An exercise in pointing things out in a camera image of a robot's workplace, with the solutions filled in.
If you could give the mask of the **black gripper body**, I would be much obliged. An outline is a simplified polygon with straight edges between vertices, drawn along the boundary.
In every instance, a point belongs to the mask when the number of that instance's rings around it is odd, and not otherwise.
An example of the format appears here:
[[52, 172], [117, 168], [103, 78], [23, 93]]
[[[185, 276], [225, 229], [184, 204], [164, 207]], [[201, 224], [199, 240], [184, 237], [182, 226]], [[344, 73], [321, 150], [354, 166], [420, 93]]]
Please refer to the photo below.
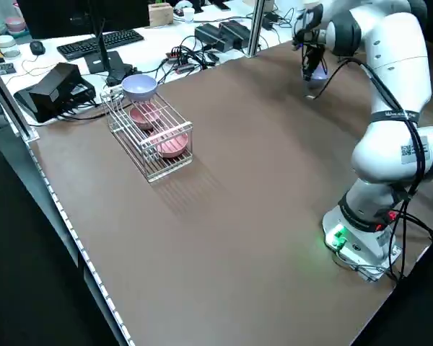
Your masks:
[[292, 25], [292, 45], [300, 47], [318, 43], [320, 30], [318, 27], [323, 18], [323, 6], [303, 9]]

